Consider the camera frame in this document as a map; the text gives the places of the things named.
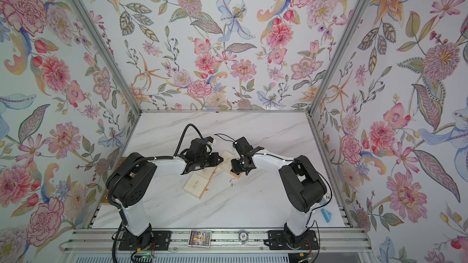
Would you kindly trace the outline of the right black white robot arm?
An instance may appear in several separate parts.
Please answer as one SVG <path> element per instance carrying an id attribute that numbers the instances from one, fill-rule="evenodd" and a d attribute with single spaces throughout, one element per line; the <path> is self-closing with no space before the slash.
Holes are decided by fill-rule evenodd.
<path id="1" fill-rule="evenodd" d="M 301 237 L 308 231 L 308 222 L 314 205 L 328 192 L 327 184 L 310 160 L 301 155 L 297 158 L 270 153 L 263 147 L 253 147 L 242 137 L 233 142 L 236 158 L 231 161 L 235 174 L 249 174 L 261 169 L 278 174 L 292 205 L 285 231 L 292 237 Z"/>

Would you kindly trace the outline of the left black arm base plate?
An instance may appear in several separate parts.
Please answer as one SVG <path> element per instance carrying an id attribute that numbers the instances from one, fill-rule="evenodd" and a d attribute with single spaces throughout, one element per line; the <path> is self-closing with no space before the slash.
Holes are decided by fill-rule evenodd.
<path id="1" fill-rule="evenodd" d="M 171 242 L 170 231 L 148 231 L 141 236 L 134 236 L 125 231 L 118 246 L 119 251 L 154 250 L 168 251 Z"/>

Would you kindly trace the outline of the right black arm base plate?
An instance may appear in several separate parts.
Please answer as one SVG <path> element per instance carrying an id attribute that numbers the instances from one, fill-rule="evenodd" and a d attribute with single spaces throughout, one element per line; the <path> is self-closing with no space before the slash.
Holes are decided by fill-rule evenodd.
<path id="1" fill-rule="evenodd" d="M 270 250 L 318 250 L 319 239 L 312 230 L 307 230 L 300 236 L 294 236 L 285 230 L 269 230 L 267 239 L 263 240 Z"/>

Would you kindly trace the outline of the cream drawer jewelry box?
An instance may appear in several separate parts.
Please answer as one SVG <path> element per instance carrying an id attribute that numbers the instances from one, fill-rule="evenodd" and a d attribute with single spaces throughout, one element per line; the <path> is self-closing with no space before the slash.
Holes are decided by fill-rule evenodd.
<path id="1" fill-rule="evenodd" d="M 189 195 L 201 199 L 210 180 L 198 174 L 193 174 L 186 182 L 183 190 Z"/>

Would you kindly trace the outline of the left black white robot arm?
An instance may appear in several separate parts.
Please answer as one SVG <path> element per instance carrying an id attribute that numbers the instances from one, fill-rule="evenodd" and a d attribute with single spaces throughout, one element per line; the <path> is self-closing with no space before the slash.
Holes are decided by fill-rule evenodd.
<path id="1" fill-rule="evenodd" d="M 123 227 L 140 237 L 151 229 L 141 199 L 154 177 L 186 175 L 190 172 L 215 168 L 224 158 L 212 149 L 213 138 L 196 138 L 182 153 L 170 156 L 145 157 L 131 153 L 106 182 L 107 201 L 121 217 Z"/>

